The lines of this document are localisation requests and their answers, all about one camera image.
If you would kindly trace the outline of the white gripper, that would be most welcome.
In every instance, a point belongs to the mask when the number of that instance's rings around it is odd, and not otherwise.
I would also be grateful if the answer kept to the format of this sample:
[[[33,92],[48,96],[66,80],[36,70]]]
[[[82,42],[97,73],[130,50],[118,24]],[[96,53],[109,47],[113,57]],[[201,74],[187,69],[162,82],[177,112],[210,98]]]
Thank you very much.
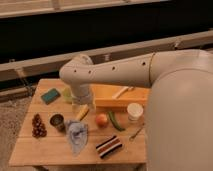
[[[94,103],[94,98],[92,94],[88,94],[86,96],[72,96],[72,101],[77,105],[87,105],[89,109],[94,112],[96,110],[96,105]]]

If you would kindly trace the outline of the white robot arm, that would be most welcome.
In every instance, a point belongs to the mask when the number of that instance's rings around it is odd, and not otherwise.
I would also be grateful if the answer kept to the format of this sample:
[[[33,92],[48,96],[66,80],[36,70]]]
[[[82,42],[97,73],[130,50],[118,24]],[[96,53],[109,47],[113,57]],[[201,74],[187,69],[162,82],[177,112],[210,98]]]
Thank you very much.
[[[92,101],[92,83],[146,87],[148,171],[213,171],[213,53],[154,52],[95,64],[74,57],[59,72],[78,104]]]

